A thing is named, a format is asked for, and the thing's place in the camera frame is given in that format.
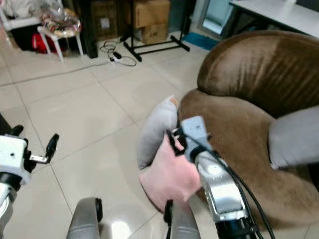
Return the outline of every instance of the pink towel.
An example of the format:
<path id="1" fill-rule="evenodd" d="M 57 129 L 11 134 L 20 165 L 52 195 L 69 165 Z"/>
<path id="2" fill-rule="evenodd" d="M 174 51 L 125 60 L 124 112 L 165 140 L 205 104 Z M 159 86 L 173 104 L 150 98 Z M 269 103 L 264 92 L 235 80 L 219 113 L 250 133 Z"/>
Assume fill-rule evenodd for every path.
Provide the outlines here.
<path id="1" fill-rule="evenodd" d="M 184 155 L 175 156 L 166 134 L 152 165 L 140 175 L 140 182 L 150 200 L 162 212 L 167 200 L 186 202 L 201 187 L 195 165 Z"/>

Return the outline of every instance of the storage box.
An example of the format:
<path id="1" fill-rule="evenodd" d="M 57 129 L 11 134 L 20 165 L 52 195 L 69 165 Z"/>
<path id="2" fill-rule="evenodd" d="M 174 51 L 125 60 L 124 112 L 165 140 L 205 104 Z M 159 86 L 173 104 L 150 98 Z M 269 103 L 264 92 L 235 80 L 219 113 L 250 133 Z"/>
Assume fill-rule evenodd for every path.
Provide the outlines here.
<path id="1" fill-rule="evenodd" d="M 94 0 L 91 2 L 92 22 L 98 41 L 118 37 L 115 0 Z"/>
<path id="2" fill-rule="evenodd" d="M 142 28 L 141 40 L 145 44 L 165 41 L 167 38 L 167 23 L 146 26 Z"/>
<path id="3" fill-rule="evenodd" d="M 135 28 L 168 22 L 169 0 L 135 0 L 134 1 Z M 124 5 L 125 19 L 131 23 L 131 6 L 127 1 Z"/>

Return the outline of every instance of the white tile floor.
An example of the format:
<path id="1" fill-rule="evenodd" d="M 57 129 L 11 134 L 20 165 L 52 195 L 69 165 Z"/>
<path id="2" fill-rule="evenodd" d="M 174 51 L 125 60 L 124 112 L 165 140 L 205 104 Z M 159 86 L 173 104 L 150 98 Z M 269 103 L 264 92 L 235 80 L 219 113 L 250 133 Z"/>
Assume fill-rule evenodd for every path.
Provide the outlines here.
<path id="1" fill-rule="evenodd" d="M 129 55 L 124 47 L 119 51 Z M 136 166 L 136 141 L 152 107 L 196 87 L 207 51 L 191 45 L 143 56 L 143 63 L 114 63 L 57 57 L 11 49 L 0 40 L 0 112 L 11 125 L 24 125 L 29 148 L 43 154 L 49 138 L 60 134 L 51 164 L 37 167 L 22 187 L 6 238 L 64 238 L 75 206 L 83 197 L 103 200 L 101 238 L 162 239 L 165 224 L 145 196 Z M 216 239 L 207 208 L 190 200 L 203 239 Z M 315 239 L 318 226 L 276 232 L 279 239 Z"/>

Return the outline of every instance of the gray pillow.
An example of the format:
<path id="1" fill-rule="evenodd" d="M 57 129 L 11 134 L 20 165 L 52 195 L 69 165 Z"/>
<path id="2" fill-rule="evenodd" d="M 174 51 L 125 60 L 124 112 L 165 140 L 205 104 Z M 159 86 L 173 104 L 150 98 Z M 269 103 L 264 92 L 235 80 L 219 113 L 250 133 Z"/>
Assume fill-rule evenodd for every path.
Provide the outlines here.
<path id="1" fill-rule="evenodd" d="M 273 169 L 319 162 L 319 106 L 276 120 L 268 143 Z"/>
<path id="2" fill-rule="evenodd" d="M 176 105 L 176 100 L 170 96 L 160 102 L 146 120 L 138 140 L 137 161 L 140 170 L 153 162 L 164 139 L 164 132 L 176 128 Z"/>

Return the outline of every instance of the blue mat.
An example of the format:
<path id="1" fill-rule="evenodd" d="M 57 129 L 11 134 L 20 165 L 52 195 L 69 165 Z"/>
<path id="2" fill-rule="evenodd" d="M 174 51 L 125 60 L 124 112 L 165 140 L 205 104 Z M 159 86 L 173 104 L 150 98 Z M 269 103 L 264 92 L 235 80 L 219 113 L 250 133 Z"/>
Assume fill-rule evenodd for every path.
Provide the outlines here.
<path id="1" fill-rule="evenodd" d="M 183 40 L 191 44 L 194 44 L 196 46 L 199 46 L 201 48 L 204 48 L 206 50 L 212 49 L 219 42 L 212 38 L 209 38 L 207 36 L 203 36 L 194 32 L 190 32 L 189 34 L 184 36 Z"/>

